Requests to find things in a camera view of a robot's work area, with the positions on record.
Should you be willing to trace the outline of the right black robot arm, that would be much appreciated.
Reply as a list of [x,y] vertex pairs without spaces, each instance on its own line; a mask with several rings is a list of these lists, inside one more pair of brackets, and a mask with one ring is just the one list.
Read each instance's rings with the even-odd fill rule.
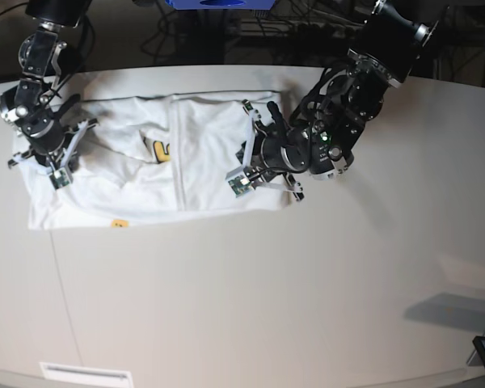
[[27,141],[28,148],[15,154],[9,167],[32,162],[54,179],[72,174],[79,137],[89,125],[72,126],[62,119],[81,96],[71,95],[57,109],[52,102],[84,67],[89,56],[83,52],[86,41],[95,42],[87,16],[90,5],[90,1],[26,2],[25,15],[37,26],[19,48],[19,80],[1,94],[0,113]]

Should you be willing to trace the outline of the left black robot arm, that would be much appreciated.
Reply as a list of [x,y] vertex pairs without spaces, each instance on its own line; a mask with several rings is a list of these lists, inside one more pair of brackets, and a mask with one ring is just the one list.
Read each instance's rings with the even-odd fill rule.
[[439,23],[444,1],[377,1],[348,55],[334,60],[289,117],[269,101],[265,124],[250,101],[240,165],[226,175],[237,197],[257,188],[304,198],[296,175],[317,179],[342,175],[352,165],[352,149],[384,104],[390,87],[407,79]]

